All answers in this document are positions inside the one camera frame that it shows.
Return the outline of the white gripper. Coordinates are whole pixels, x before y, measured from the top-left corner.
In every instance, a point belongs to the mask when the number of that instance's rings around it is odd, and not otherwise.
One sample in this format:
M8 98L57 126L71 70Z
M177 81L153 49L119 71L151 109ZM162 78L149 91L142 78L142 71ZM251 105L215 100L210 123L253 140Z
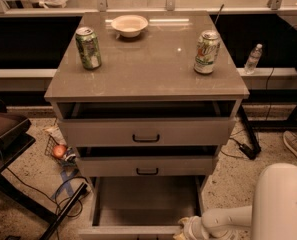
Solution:
M174 234L174 240L211 240L222 236L222 232L218 230L218 221L214 217L183 217L178 220L178 224L182 226L182 232Z

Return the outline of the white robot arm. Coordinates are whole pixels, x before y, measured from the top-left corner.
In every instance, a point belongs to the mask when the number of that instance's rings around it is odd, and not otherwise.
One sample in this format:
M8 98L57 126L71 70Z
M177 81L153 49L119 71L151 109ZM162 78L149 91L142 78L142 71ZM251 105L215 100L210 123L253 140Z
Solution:
M209 209L179 220L175 240L297 240L297 166L277 163L259 176L250 206Z

